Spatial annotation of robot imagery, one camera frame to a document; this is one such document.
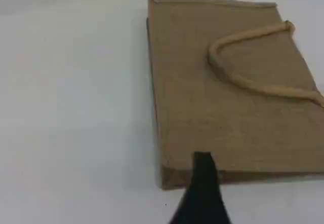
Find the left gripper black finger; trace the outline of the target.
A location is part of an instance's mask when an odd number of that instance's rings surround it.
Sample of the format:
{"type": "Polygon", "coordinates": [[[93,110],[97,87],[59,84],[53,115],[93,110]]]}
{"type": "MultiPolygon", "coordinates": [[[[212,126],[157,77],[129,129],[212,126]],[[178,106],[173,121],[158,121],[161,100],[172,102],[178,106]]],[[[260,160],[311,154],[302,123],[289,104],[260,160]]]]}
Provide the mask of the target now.
{"type": "Polygon", "coordinates": [[[209,152],[193,154],[190,184],[169,223],[231,223],[222,198],[218,171],[209,152]]]}

